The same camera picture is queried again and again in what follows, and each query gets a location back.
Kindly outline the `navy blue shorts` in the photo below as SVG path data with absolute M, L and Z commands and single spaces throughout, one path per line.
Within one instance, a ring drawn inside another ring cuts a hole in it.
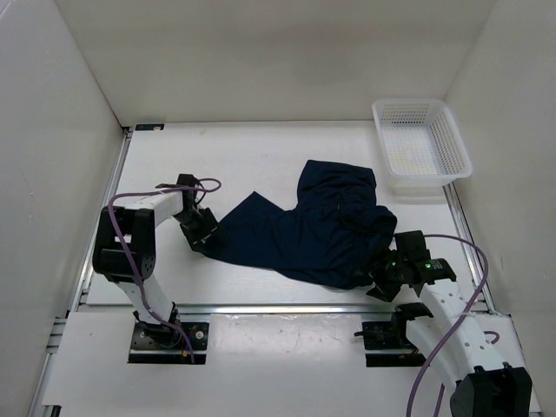
M 353 289 L 358 287 L 352 275 L 367 268 L 367 257 L 389 248 L 397 218 L 377 202 L 373 170 L 309 160 L 294 208 L 279 208 L 253 192 L 219 224 L 226 231 L 226 246 L 204 250 L 211 259 Z

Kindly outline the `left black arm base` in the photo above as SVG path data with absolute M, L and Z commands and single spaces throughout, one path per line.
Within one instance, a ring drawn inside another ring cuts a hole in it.
M 209 323 L 182 321 L 189 345 L 173 329 L 137 321 L 128 353 L 130 364 L 204 365 L 209 344 Z

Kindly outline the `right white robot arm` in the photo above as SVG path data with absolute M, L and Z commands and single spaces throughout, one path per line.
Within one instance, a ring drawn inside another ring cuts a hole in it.
M 407 415 L 414 411 L 429 369 L 440 379 L 439 395 L 449 397 L 453 416 L 529 415 L 529 373 L 498 351 L 498 334 L 482 329 L 472 311 L 487 282 L 481 280 L 470 298 L 464 298 L 452 267 L 431 256 L 426 239 L 420 230 L 398 233 L 395 247 L 366 269 L 374 283 L 368 295 L 392 301 L 408 286 L 419 299 L 397 306 L 388 322 L 363 323 L 356 336 L 375 352 L 367 362 L 389 359 L 407 366 L 422 361 L 407 399 Z

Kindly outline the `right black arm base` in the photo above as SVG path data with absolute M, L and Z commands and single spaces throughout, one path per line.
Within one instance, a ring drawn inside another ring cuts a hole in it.
M 425 356 L 408 340 L 407 324 L 417 318 L 433 318 L 423 303 L 401 304 L 394 308 L 390 321 L 364 321 L 354 333 L 362 338 L 366 367 L 420 367 Z

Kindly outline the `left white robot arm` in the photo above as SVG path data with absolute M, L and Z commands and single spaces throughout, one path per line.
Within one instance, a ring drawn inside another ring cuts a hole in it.
M 164 348 L 182 338 L 176 307 L 155 278 L 156 229 L 177 222 L 192 251 L 201 253 L 219 224 L 201 205 L 219 190 L 215 178 L 180 174 L 174 183 L 152 191 L 114 195 L 102 209 L 96 231 L 92 265 L 96 273 L 119 287 L 136 309 L 136 319 L 152 327 L 152 337 Z

